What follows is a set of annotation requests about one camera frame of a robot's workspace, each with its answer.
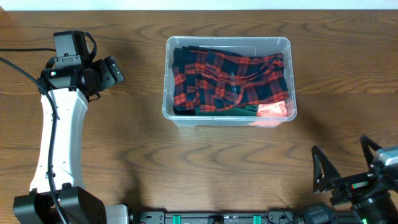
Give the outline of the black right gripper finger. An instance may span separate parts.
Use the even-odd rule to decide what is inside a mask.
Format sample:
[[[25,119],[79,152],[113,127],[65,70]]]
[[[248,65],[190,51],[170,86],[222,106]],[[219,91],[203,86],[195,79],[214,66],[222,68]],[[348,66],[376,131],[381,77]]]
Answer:
[[[318,146],[312,147],[313,192],[319,194],[334,189],[341,180],[340,173]]]
[[[371,152],[373,150],[374,152],[377,152],[379,149],[381,149],[381,146],[375,143],[373,140],[369,139],[367,136],[363,135],[359,139],[363,154],[365,156],[366,162],[368,165],[373,163],[374,156]]]

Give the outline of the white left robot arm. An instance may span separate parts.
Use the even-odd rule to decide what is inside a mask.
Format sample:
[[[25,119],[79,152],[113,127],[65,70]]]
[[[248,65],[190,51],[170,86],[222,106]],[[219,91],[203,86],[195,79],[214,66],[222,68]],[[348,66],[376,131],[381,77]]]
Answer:
[[[43,130],[39,162],[27,195],[14,199],[20,223],[129,223],[126,205],[105,205],[85,190],[81,171],[83,123],[89,97],[124,80],[112,56],[82,65],[47,66],[38,82]]]

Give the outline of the dark green garment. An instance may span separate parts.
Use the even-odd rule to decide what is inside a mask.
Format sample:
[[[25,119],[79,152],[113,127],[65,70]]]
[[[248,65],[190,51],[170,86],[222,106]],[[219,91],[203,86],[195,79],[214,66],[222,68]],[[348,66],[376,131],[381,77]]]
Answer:
[[[244,108],[233,107],[224,111],[201,111],[195,109],[196,116],[257,116],[258,105],[246,105]]]

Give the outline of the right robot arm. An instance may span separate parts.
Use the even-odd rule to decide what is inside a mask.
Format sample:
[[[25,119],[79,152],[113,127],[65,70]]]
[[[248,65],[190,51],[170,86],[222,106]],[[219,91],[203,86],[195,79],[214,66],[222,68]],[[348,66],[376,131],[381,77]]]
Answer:
[[[367,136],[359,139],[368,171],[342,177],[318,146],[312,147],[313,192],[330,192],[332,206],[350,203],[337,211],[324,203],[313,204],[294,217],[294,223],[397,223],[397,147],[381,147]]]

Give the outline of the pink garment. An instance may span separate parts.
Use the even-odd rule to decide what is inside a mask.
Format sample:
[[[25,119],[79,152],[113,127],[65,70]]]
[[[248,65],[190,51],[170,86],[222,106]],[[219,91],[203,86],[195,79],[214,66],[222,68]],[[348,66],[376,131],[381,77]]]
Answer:
[[[293,114],[294,102],[282,100],[276,103],[259,105],[256,116],[260,117],[288,117]]]

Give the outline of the black garment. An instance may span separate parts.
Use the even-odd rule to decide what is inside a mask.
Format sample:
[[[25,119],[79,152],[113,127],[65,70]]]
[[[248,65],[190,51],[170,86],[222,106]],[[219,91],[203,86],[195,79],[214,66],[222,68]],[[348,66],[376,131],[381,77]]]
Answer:
[[[195,116],[195,114],[196,114],[195,109],[179,110],[176,107],[173,107],[173,111],[176,116]]]

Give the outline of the red plaid shirt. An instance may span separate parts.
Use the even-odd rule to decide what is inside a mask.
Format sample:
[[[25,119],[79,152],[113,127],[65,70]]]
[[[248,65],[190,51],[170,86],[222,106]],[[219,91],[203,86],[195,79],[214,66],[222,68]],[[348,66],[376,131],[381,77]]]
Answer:
[[[179,111],[226,111],[289,97],[284,55],[245,57],[188,46],[173,51],[174,108]]]

